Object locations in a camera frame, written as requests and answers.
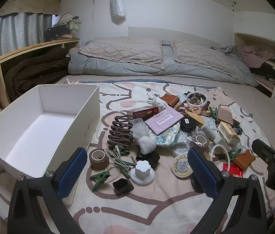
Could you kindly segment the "black stand block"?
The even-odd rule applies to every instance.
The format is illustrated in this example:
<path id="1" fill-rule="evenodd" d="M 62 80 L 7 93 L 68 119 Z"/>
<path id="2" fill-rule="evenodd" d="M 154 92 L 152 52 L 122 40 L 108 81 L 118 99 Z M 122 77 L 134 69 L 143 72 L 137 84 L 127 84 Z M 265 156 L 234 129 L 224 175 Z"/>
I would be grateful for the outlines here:
<path id="1" fill-rule="evenodd" d="M 156 169 L 159 163 L 160 155 L 153 151 L 149 154 L 142 154 L 141 150 L 138 151 L 136 161 L 147 161 L 153 169 Z"/>

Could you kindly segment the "white suction knob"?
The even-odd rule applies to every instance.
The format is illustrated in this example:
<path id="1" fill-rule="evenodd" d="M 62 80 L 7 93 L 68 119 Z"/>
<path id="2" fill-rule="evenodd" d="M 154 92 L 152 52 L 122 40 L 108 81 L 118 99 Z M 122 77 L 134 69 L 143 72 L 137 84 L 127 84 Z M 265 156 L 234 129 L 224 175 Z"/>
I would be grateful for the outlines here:
<path id="1" fill-rule="evenodd" d="M 137 185 L 149 185 L 154 178 L 154 170 L 147 161 L 138 161 L 135 168 L 130 170 L 130 179 Z"/>

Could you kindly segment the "orange leather card holder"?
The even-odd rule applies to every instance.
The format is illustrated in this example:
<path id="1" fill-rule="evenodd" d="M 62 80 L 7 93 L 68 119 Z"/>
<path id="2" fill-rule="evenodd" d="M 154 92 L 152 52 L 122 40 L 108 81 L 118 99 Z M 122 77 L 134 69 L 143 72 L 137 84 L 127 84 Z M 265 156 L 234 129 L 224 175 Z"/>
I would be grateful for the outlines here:
<path id="1" fill-rule="evenodd" d="M 234 164 L 241 170 L 245 171 L 255 159 L 256 157 L 251 154 L 250 150 L 246 150 L 246 152 L 239 154 L 234 159 Z"/>

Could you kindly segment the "patterned pink white blanket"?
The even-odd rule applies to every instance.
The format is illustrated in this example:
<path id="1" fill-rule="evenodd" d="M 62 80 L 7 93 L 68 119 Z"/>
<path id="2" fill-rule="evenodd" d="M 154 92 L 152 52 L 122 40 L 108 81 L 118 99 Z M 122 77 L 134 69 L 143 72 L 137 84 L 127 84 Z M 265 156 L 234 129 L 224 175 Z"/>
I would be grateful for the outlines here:
<path id="1" fill-rule="evenodd" d="M 112 122 L 117 115 L 146 107 L 153 95 L 203 92 L 213 107 L 229 110 L 242 127 L 240 146 L 250 150 L 255 139 L 268 139 L 253 118 L 242 109 L 252 88 L 238 85 L 241 100 L 227 90 L 202 83 L 169 81 L 71 82 L 39 85 L 0 112 L 0 216 L 6 220 L 12 188 L 18 175 L 41 177 L 55 170 L 79 147 L 88 155 L 107 148 Z M 126 194 L 113 182 L 123 175 L 113 162 L 110 177 L 94 191 L 92 175 L 99 170 L 87 163 L 74 187 L 68 211 L 85 233 L 190 233 L 211 199 L 193 190 L 188 177 L 172 169 L 186 169 L 185 158 L 172 146 L 157 147 L 156 168 L 148 163 L 132 170 L 146 185 L 135 184 Z"/>

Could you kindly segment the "pink clothes pile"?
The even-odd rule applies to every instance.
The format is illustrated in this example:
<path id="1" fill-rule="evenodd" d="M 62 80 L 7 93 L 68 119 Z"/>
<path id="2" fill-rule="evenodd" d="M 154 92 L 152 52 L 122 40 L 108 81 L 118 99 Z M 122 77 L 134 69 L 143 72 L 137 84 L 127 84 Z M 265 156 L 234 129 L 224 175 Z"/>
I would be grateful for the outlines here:
<path id="1" fill-rule="evenodd" d="M 274 50 L 264 50 L 254 45 L 247 45 L 240 52 L 244 63 L 249 68 L 260 68 L 266 61 L 275 58 Z"/>

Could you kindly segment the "left beige quilted pillow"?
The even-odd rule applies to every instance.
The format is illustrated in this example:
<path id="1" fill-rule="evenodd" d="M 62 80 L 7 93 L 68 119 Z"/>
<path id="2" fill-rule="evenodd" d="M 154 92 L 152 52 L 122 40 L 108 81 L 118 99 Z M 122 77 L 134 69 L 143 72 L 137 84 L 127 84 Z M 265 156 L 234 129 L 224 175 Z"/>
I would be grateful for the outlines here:
<path id="1" fill-rule="evenodd" d="M 164 69 L 162 41 L 144 37 L 105 37 L 90 41 L 79 52 L 88 57 Z"/>

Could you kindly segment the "white cap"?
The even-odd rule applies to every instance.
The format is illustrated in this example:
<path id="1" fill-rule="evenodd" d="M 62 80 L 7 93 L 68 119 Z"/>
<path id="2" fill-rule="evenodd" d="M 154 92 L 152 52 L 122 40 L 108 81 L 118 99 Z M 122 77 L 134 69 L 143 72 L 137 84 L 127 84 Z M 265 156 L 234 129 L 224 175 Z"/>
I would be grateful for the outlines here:
<path id="1" fill-rule="evenodd" d="M 79 16 L 73 16 L 71 13 L 66 13 L 63 16 L 61 16 L 61 18 L 57 22 L 57 25 L 67 24 L 71 20 L 78 20 L 78 19 L 79 19 Z"/>

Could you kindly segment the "beige quilted pillow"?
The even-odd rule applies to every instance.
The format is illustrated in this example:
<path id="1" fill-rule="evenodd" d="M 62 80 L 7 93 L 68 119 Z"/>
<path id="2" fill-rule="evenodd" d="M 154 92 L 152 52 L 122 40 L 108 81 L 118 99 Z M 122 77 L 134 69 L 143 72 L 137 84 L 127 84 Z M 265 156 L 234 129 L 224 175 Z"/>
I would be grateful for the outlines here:
<path id="1" fill-rule="evenodd" d="M 185 40 L 172 40 L 171 48 L 176 63 L 201 70 L 210 79 L 246 83 L 249 78 L 249 69 L 235 45 L 217 48 Z"/>
<path id="2" fill-rule="evenodd" d="M 164 69 L 162 41 L 144 37 L 105 37 L 90 41 L 79 52 L 88 57 Z"/>

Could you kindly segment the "white cardboard shoe box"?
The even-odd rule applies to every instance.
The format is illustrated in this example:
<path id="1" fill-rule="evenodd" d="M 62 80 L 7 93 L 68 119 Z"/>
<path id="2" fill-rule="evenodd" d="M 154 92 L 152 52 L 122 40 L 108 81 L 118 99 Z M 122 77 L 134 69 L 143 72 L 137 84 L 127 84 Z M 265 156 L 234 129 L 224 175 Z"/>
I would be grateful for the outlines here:
<path id="1" fill-rule="evenodd" d="M 12 177 L 42 177 L 87 149 L 99 120 L 99 86 L 36 86 L 0 112 L 0 166 Z"/>

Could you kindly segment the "small black square cup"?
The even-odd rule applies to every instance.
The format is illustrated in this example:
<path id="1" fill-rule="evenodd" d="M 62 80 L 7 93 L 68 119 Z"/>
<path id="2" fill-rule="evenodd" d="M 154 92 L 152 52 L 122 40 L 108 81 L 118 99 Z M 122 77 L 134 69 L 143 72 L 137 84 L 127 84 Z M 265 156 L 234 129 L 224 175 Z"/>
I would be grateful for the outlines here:
<path id="1" fill-rule="evenodd" d="M 113 187 L 115 190 L 117 190 L 120 193 L 128 193 L 134 189 L 134 186 L 131 183 L 131 181 L 124 178 L 121 178 L 113 182 Z"/>

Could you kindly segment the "brown coiled hair clip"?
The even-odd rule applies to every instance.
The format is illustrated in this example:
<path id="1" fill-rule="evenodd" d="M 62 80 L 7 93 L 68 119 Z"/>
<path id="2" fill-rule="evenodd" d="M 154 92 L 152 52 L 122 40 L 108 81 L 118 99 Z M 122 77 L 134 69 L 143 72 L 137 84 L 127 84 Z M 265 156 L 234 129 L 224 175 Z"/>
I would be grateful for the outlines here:
<path id="1" fill-rule="evenodd" d="M 113 150 L 115 146 L 119 149 L 129 149 L 133 142 L 133 120 L 133 115 L 115 116 L 107 140 L 110 150 Z"/>

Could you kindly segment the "bagged brown tape roll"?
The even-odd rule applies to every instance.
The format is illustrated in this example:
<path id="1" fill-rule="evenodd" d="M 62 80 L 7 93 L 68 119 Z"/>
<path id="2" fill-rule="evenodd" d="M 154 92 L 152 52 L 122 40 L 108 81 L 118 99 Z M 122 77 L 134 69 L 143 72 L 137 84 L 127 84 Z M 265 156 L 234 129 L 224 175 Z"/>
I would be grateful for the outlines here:
<path id="1" fill-rule="evenodd" d="M 208 151 L 210 140 L 204 133 L 192 133 L 189 137 L 189 147 L 198 151 Z"/>

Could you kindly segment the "grey duvet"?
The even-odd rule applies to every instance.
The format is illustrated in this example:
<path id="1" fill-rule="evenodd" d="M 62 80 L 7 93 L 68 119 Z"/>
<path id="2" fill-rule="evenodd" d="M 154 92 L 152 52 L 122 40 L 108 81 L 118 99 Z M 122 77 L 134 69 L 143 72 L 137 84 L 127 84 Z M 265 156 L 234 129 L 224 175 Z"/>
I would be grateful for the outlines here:
<path id="1" fill-rule="evenodd" d="M 236 45 L 217 48 L 144 37 L 94 39 L 69 52 L 71 75 L 176 76 L 255 87 Z"/>

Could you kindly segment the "brown soap box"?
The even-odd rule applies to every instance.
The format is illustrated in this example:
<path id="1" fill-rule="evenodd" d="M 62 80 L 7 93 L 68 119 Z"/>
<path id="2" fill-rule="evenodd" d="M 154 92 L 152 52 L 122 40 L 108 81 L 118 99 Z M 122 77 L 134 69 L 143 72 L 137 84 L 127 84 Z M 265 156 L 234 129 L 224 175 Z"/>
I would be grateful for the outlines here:
<path id="1" fill-rule="evenodd" d="M 222 107 L 219 107 L 217 109 L 217 118 L 216 118 L 217 122 L 220 123 L 220 122 L 225 122 L 225 123 L 228 123 L 230 125 L 233 125 L 233 115 L 232 113 L 225 109 L 225 108 L 222 108 Z"/>

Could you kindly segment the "right beige quilted pillow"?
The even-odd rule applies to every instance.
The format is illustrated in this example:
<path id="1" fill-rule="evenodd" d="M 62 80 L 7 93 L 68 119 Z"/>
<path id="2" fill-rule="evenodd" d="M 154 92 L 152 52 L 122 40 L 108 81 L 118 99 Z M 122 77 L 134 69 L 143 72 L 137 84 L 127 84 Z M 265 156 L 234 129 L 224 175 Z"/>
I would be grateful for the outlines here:
<path id="1" fill-rule="evenodd" d="M 185 40 L 172 40 L 171 48 L 176 63 L 201 70 L 210 79 L 246 83 L 249 78 L 249 69 L 235 45 L 217 48 Z"/>

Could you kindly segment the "purple notebook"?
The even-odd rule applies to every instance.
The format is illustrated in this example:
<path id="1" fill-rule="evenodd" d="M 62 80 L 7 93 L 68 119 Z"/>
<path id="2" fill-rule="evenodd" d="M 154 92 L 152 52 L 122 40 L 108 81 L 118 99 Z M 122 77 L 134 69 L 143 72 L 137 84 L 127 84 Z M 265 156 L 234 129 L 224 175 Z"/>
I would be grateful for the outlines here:
<path id="1" fill-rule="evenodd" d="M 179 122 L 183 117 L 183 114 L 168 106 L 163 111 L 146 120 L 145 123 L 158 136 Z"/>

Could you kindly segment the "grey curtain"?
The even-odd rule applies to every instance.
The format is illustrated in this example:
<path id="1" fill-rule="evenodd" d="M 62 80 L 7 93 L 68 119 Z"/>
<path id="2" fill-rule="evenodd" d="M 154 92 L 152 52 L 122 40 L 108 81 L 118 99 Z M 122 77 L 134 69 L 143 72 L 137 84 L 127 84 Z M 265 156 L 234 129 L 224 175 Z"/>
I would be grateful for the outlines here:
<path id="1" fill-rule="evenodd" d="M 0 56 L 46 41 L 52 15 L 21 13 L 0 16 Z"/>

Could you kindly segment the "dark brown folded blanket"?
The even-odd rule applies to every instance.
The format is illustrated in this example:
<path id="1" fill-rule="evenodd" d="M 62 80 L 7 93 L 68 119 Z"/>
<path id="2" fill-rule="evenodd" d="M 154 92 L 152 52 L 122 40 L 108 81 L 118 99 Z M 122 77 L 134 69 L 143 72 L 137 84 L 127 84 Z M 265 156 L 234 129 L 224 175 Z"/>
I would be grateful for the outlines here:
<path id="1" fill-rule="evenodd" d="M 70 61 L 68 53 L 69 49 L 59 46 L 11 67 L 4 75 L 10 101 L 16 100 L 37 85 L 53 84 L 67 75 Z"/>

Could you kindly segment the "floral fabric pouch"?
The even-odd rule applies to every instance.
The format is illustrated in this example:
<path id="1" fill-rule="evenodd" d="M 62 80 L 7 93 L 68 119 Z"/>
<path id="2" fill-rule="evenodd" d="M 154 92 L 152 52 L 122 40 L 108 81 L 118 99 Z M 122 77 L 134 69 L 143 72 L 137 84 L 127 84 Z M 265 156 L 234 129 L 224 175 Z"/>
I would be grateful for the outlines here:
<path id="1" fill-rule="evenodd" d="M 172 127 L 168 128 L 165 132 L 159 136 L 155 136 L 157 146 L 169 147 L 175 145 L 178 139 L 178 134 L 180 131 L 180 122 L 177 122 Z"/>

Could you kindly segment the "green clothespin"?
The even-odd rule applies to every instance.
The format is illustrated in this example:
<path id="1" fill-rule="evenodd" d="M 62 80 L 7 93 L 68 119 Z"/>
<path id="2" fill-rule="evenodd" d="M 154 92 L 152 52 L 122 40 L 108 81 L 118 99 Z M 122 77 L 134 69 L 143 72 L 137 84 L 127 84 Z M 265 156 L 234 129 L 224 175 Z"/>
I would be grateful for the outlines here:
<path id="1" fill-rule="evenodd" d="M 95 192 L 100 189 L 100 187 L 104 184 L 104 182 L 110 177 L 109 171 L 103 171 L 101 173 L 92 175 L 90 177 L 91 181 L 95 181 L 92 191 Z"/>

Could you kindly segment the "pink scissors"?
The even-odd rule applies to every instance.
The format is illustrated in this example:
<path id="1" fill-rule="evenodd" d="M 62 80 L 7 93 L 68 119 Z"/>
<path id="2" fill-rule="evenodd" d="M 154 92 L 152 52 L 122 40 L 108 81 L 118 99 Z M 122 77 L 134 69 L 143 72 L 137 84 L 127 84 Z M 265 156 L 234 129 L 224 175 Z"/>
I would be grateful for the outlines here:
<path id="1" fill-rule="evenodd" d="M 196 115 L 200 115 L 201 114 L 201 108 L 198 106 L 190 106 L 190 105 L 183 105 L 181 107 L 178 108 L 178 111 L 180 113 L 195 113 Z"/>

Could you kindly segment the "white bowl of clips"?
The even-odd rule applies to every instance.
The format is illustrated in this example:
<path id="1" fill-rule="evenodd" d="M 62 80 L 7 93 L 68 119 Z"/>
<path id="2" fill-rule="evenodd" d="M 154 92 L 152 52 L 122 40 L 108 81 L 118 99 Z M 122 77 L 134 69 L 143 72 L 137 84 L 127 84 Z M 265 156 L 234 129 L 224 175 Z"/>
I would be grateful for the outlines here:
<path id="1" fill-rule="evenodd" d="M 203 92 L 193 91 L 187 96 L 186 103 L 190 106 L 205 107 L 207 105 L 207 97 Z"/>

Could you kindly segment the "dark red box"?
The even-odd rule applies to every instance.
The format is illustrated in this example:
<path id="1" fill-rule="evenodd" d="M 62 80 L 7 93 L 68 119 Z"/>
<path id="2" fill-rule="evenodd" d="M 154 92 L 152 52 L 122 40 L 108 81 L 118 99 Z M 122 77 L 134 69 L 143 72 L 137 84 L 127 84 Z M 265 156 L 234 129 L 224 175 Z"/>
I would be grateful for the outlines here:
<path id="1" fill-rule="evenodd" d="M 159 113 L 158 107 L 145 106 L 140 108 L 135 108 L 127 111 L 128 115 L 132 115 L 135 119 L 149 119 L 154 115 Z"/>

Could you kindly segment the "black round jar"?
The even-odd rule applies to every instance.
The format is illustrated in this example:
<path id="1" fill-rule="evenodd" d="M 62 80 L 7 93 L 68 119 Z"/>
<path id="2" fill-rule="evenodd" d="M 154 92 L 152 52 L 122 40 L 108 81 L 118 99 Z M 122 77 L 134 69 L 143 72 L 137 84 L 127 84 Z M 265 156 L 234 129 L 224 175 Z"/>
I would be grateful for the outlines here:
<path id="1" fill-rule="evenodd" d="M 195 130 L 197 126 L 197 121 L 192 117 L 184 117 L 180 121 L 180 129 L 185 133 L 190 133 Z"/>

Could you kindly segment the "round yellow tape measure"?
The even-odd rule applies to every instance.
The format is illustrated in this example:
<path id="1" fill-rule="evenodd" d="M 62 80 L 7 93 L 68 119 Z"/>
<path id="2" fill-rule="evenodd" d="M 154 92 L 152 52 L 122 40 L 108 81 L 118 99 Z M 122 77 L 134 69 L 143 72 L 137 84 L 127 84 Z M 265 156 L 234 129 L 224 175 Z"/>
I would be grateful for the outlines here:
<path id="1" fill-rule="evenodd" d="M 175 157 L 173 160 L 172 168 L 173 174 L 180 178 L 185 179 L 193 174 L 193 170 L 188 163 L 187 154 L 183 153 Z"/>

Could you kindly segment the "white hanging bag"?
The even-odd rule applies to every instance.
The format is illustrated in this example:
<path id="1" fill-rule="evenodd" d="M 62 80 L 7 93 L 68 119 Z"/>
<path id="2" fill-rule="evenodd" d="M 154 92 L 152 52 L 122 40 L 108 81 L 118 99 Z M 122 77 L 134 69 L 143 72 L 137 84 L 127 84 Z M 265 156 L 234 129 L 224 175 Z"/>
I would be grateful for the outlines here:
<path id="1" fill-rule="evenodd" d="M 123 0 L 109 0 L 109 3 L 112 18 L 120 19 L 126 17 Z"/>

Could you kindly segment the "wooden shelf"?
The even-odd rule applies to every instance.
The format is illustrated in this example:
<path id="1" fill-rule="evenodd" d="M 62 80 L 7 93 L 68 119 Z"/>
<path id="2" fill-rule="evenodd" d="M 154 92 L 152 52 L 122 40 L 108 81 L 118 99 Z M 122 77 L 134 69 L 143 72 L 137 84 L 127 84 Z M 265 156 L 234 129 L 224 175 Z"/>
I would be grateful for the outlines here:
<path id="1" fill-rule="evenodd" d="M 61 46 L 64 49 L 70 50 L 71 48 L 74 48 L 78 42 L 79 39 L 48 41 L 21 48 L 0 56 L 0 111 L 12 102 L 8 97 L 4 81 L 4 75 L 11 67 L 27 58 L 41 56 L 55 47 Z"/>

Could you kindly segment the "red disposable gloves packet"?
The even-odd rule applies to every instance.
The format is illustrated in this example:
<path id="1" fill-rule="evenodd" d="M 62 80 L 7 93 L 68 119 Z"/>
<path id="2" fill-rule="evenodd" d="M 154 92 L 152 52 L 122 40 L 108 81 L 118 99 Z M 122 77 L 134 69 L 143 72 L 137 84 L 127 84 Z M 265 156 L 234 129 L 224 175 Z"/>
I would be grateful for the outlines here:
<path id="1" fill-rule="evenodd" d="M 227 163 L 223 163 L 223 171 L 228 171 L 233 177 L 243 178 L 243 171 L 236 165 L 231 164 L 230 168 L 228 168 Z"/>

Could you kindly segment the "brown leather pouch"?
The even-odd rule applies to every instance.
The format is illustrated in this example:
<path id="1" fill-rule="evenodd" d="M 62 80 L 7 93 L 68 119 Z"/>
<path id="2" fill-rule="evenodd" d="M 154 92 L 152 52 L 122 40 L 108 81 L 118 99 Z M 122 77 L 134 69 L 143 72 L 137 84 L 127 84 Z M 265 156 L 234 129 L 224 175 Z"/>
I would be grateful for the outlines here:
<path id="1" fill-rule="evenodd" d="M 179 102 L 179 97 L 170 94 L 164 94 L 160 99 L 165 101 L 172 108 Z"/>

